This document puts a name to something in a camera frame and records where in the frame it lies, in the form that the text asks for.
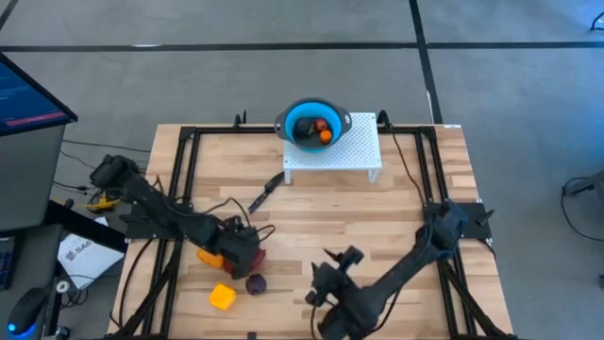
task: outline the keyboard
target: keyboard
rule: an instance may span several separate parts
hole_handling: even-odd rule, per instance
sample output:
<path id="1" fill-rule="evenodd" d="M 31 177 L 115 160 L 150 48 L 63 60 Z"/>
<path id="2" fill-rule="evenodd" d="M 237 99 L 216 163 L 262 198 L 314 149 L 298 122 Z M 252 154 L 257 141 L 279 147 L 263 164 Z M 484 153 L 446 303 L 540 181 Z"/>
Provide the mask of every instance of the keyboard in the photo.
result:
<path id="1" fill-rule="evenodd" d="M 0 291 L 10 288 L 21 236 L 0 237 Z"/>

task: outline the yellow block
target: yellow block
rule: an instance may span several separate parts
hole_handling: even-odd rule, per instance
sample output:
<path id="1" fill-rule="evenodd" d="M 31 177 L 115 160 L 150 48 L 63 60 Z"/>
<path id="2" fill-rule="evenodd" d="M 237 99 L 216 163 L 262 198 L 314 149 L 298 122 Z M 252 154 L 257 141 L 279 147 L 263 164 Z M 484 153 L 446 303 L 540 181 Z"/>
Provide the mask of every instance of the yellow block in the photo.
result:
<path id="1" fill-rule="evenodd" d="M 237 293 L 231 287 L 222 283 L 216 284 L 210 294 L 210 304 L 218 309 L 226 311 L 235 302 Z"/>
<path id="2" fill-rule="evenodd" d="M 201 262 L 203 262 L 204 264 L 211 265 L 220 269 L 222 269 L 223 263 L 225 262 L 225 259 L 222 255 L 212 255 L 204 249 L 199 249 L 197 251 L 197 258 L 199 258 L 199 260 L 201 260 Z"/>

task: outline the orange object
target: orange object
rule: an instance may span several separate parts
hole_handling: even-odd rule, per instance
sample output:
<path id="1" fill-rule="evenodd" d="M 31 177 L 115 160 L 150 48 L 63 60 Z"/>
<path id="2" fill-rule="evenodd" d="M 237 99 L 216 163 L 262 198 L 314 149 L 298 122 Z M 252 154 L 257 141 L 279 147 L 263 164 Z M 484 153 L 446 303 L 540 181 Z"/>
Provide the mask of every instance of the orange object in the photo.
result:
<path id="1" fill-rule="evenodd" d="M 323 118 L 315 119 L 313 125 L 314 130 L 317 132 L 322 132 L 329 128 L 329 126 L 327 125 L 327 121 Z"/>
<path id="2" fill-rule="evenodd" d="M 319 135 L 319 139 L 323 144 L 329 144 L 329 142 L 331 142 L 331 138 L 333 138 L 333 136 L 331 135 L 331 131 L 329 130 L 323 130 Z"/>
<path id="3" fill-rule="evenodd" d="M 220 269 L 222 269 L 223 264 L 225 263 L 225 258 L 223 258 L 222 255 L 212 255 L 204 249 L 197 250 L 197 258 L 204 264 Z"/>
<path id="4" fill-rule="evenodd" d="M 222 283 L 216 284 L 210 294 L 210 304 L 218 309 L 226 311 L 235 302 L 237 293 L 229 286 Z"/>

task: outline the desk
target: desk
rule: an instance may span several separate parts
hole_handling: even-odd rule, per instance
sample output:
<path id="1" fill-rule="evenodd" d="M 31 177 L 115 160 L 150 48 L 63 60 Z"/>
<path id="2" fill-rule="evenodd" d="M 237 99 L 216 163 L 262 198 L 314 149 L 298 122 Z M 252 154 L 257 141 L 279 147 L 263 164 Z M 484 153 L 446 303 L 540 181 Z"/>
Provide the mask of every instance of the desk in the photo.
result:
<path id="1" fill-rule="evenodd" d="M 158 127 L 147 176 L 159 176 L 169 183 L 175 160 L 178 125 Z M 435 128 L 445 170 L 449 196 L 460 202 L 478 198 L 465 140 L 459 127 Z M 420 183 L 417 151 L 412 136 L 397 135 L 411 175 Z M 281 185 L 252 214 L 252 224 L 275 224 L 277 231 L 262 243 L 267 256 L 257 272 L 268 282 L 266 294 L 251 297 L 244 280 L 231 280 L 227 273 L 208 267 L 196 258 L 197 247 L 185 242 L 176 289 L 169 337 L 246 338 L 257 332 L 259 338 L 310 338 L 310 309 L 304 296 L 310 290 L 310 262 L 326 262 L 323 247 L 333 251 L 350 245 L 365 253 L 350 274 L 360 284 L 377 279 L 411 249 L 414 233 L 422 225 L 421 201 L 394 145 L 393 137 L 379 137 L 383 169 L 376 183 L 368 183 L 366 173 L 299 172 L 292 185 Z M 186 144 L 186 153 L 191 143 Z M 202 210 L 236 197 L 248 206 L 261 192 L 264 183 L 282 170 L 283 142 L 271 134 L 203 135 L 199 145 L 193 182 L 192 203 Z M 436 183 L 432 159 L 427 152 L 432 183 Z M 188 158 L 183 162 L 179 196 L 184 186 Z M 432 186 L 438 196 L 436 185 Z M 226 206 L 219 217 L 239 213 Z M 126 274 L 143 241 L 133 242 L 126 254 Z M 131 315 L 146 295 L 151 280 L 158 242 L 153 242 L 141 257 L 126 295 L 126 316 Z M 485 313 L 503 331 L 512 326 L 491 252 L 477 241 L 461 241 L 461 255 L 469 289 Z M 122 276 L 113 314 L 117 316 Z M 234 287 L 237 300 L 230 310 L 214 309 L 208 303 L 211 288 L 218 282 Z M 159 331 L 164 298 L 158 298 L 153 332 Z M 460 331 L 463 332 L 461 303 L 454 293 Z M 325 310 L 317 312 L 320 319 Z M 109 325 L 108 332 L 116 329 Z M 403 289 L 390 320 L 373 335 L 379 339 L 447 339 L 445 310 L 435 264 L 427 266 Z"/>

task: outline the white paper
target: white paper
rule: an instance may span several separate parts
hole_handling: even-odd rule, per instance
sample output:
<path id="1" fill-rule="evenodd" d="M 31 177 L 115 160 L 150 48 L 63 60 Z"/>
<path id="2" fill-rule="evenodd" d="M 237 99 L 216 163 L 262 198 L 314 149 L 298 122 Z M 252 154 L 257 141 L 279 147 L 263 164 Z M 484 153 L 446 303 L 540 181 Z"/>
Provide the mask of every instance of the white paper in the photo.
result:
<path id="1" fill-rule="evenodd" d="M 105 217 L 97 217 L 94 221 L 105 226 L 108 224 Z M 119 251 L 70 234 L 60 243 L 57 260 L 65 268 L 67 275 L 71 276 L 75 286 L 84 289 L 93 280 L 77 275 L 98 278 L 123 257 L 124 254 Z"/>

